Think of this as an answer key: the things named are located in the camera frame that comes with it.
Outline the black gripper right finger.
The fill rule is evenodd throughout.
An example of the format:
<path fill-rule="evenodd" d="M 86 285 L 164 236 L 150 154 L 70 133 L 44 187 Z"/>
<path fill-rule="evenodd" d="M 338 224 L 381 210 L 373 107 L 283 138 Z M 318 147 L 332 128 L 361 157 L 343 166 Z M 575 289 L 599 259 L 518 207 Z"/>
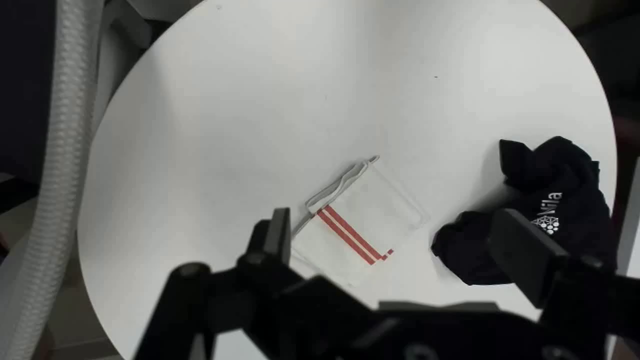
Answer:
<path fill-rule="evenodd" d="M 511 207 L 493 214 L 488 250 L 536 308 L 543 306 L 554 271 L 567 258 L 559 244 Z"/>

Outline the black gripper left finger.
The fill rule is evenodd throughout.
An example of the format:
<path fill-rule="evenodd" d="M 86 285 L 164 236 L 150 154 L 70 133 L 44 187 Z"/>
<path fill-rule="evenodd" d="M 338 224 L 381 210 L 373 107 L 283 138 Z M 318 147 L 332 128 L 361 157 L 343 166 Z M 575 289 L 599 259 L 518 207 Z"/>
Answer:
<path fill-rule="evenodd" d="M 267 219 L 259 219 L 249 236 L 248 253 L 270 256 L 279 264 L 290 261 L 290 210 L 275 207 Z"/>

